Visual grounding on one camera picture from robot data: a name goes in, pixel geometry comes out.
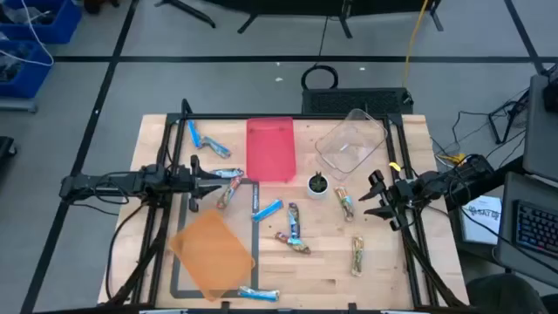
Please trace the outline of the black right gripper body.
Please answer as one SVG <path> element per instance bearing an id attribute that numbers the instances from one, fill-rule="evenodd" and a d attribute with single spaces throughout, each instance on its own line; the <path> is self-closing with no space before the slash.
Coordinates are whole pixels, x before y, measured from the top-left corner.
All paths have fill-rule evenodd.
<path id="1" fill-rule="evenodd" d="M 412 190 L 407 181 L 398 180 L 393 185 L 387 187 L 384 183 L 384 176 L 380 170 L 375 170 L 369 175 L 369 183 L 371 188 L 384 188 L 384 192 L 379 195 L 379 207 L 390 207 L 390 218 L 384 219 L 390 221 L 392 231 L 400 231 L 408 229 L 411 222 L 405 218 L 405 210 L 411 204 Z"/>

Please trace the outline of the white printed paper box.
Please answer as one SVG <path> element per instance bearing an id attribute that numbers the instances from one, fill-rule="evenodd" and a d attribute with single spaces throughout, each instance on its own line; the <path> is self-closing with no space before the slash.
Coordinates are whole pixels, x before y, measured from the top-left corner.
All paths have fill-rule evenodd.
<path id="1" fill-rule="evenodd" d="M 459 210 L 464 242 L 496 245 L 500 232 L 501 199 L 479 196 Z"/>

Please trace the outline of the pink translucent plastic bin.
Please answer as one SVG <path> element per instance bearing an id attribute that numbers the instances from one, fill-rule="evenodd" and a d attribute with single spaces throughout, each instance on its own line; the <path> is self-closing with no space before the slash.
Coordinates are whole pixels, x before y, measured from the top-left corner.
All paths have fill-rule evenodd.
<path id="1" fill-rule="evenodd" d="M 246 171 L 252 181 L 288 182 L 296 175 L 296 149 L 291 117 L 247 120 Z"/>

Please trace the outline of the blue orange-ended granola bar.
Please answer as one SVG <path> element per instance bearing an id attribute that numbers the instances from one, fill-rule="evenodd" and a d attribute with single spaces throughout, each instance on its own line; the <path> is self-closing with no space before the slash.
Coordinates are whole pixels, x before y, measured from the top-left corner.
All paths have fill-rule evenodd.
<path id="1" fill-rule="evenodd" d="M 254 300 L 277 302 L 279 300 L 279 290 L 255 290 L 247 286 L 240 286 L 237 292 L 239 297 L 250 298 Z"/>

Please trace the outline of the green red Chewy granola bar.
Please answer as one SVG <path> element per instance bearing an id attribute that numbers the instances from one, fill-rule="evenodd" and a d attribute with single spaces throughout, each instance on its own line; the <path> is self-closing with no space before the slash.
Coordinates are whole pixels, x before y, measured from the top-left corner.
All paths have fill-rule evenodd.
<path id="1" fill-rule="evenodd" d="M 352 222 L 354 219 L 354 207 L 352 200 L 345 187 L 334 188 L 337 199 L 340 202 L 341 208 L 344 212 L 344 219 L 347 222 Z"/>
<path id="2" fill-rule="evenodd" d="M 216 206 L 218 209 L 225 209 L 235 194 L 235 190 L 241 185 L 242 177 L 236 176 L 230 180 L 228 187 L 218 199 Z"/>
<path id="3" fill-rule="evenodd" d="M 286 244 L 288 247 L 290 247 L 295 252 L 306 254 L 306 255 L 309 255 L 311 253 L 310 248 L 298 238 L 293 238 L 293 237 L 286 236 L 282 232 L 275 233 L 274 238 L 277 241 L 279 241 L 283 244 Z"/>

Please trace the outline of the orange translucent plastic bin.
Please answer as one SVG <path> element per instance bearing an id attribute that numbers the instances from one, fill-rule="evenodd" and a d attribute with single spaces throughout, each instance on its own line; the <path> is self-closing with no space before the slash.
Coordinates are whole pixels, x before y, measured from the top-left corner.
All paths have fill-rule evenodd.
<path id="1" fill-rule="evenodd" d="M 178 232 L 169 246 L 203 297 L 211 302 L 240 287 L 255 267 L 251 253 L 215 209 Z"/>

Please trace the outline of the blue red-ended granola bar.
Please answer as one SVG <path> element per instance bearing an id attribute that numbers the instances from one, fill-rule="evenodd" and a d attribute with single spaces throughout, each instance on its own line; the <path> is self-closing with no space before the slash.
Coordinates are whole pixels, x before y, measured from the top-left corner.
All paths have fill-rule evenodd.
<path id="1" fill-rule="evenodd" d="M 271 202 L 266 208 L 258 211 L 257 213 L 252 214 L 252 221 L 261 222 L 267 217 L 273 215 L 281 208 L 283 208 L 283 201 L 281 199 L 276 199 L 273 202 Z"/>

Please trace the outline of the blue dark-ended granola bar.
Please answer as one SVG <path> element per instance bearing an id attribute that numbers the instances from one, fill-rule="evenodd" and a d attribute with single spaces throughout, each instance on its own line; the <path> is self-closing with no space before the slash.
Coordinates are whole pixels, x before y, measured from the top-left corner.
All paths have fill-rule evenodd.
<path id="1" fill-rule="evenodd" d="M 300 246 L 302 244 L 302 241 L 300 240 L 300 214 L 298 206 L 294 202 L 289 203 L 288 214 L 290 226 L 290 237 L 288 243 Z"/>

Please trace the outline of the small plant in white pot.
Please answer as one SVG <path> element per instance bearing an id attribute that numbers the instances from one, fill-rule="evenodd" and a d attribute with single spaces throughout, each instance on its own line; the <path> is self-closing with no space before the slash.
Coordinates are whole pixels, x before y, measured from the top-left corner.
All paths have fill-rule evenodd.
<path id="1" fill-rule="evenodd" d="M 328 188 L 329 182 L 321 172 L 316 172 L 308 179 L 307 193 L 311 199 L 323 199 L 327 194 Z"/>

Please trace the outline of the clear plastic bin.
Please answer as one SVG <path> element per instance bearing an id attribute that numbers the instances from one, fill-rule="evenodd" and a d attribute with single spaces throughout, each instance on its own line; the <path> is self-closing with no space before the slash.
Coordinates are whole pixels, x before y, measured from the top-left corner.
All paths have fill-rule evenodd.
<path id="1" fill-rule="evenodd" d="M 361 109 L 352 109 L 344 120 L 316 141 L 316 159 L 331 177 L 344 181 L 386 137 L 382 122 Z"/>

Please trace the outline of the grey desk with keyboard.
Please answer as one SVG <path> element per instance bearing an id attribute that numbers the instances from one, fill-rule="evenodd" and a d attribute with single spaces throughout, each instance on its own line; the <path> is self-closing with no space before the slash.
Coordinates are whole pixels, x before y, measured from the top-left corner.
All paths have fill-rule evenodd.
<path id="1" fill-rule="evenodd" d="M 531 250 L 524 249 L 519 251 L 513 246 L 514 202 L 517 200 L 530 202 L 544 208 L 553 208 L 558 211 L 558 187 L 530 176 L 515 173 L 507 174 L 502 200 L 500 236 L 510 241 L 510 244 L 499 240 L 495 255 L 503 266 L 558 289 L 558 274 L 525 256 L 524 252 L 548 264 L 557 271 L 558 260 Z"/>

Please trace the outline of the blue storage bin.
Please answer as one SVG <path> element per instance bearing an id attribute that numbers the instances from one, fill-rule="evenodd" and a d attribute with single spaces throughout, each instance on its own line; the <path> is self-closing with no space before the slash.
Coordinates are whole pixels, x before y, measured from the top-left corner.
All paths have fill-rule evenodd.
<path id="1" fill-rule="evenodd" d="M 81 20 L 81 8 L 72 0 L 3 0 L 0 32 L 12 40 L 67 44 Z"/>
<path id="2" fill-rule="evenodd" d="M 51 67 L 40 44 L 0 40 L 0 97 L 34 98 Z"/>

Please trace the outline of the black computer case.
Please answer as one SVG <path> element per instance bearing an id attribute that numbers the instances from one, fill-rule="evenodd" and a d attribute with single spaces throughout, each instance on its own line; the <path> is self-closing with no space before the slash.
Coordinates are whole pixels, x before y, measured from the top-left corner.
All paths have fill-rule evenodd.
<path id="1" fill-rule="evenodd" d="M 414 101 L 402 87 L 337 88 L 303 91 L 303 114 L 346 114 L 360 109 L 370 116 L 387 113 L 412 114 Z"/>

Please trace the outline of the black keyboard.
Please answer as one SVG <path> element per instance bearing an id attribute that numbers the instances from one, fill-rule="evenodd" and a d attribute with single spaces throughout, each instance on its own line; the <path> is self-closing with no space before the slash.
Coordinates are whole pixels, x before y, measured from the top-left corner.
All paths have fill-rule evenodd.
<path id="1" fill-rule="evenodd" d="M 527 201 L 514 201 L 514 242 L 558 259 L 558 211 Z"/>

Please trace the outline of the light blue granola bar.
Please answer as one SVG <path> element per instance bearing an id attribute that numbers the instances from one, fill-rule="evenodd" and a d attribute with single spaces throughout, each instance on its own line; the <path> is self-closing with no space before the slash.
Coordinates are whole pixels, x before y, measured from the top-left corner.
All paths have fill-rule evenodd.
<path id="1" fill-rule="evenodd" d="M 222 168 L 212 170 L 211 174 L 217 175 L 222 179 L 232 179 L 235 177 L 243 177 L 244 171 L 240 168 Z"/>
<path id="2" fill-rule="evenodd" d="M 201 143 L 203 146 L 209 146 L 217 155 L 219 155 L 223 159 L 228 159 L 231 156 L 231 152 L 228 148 L 208 136 L 202 137 Z"/>

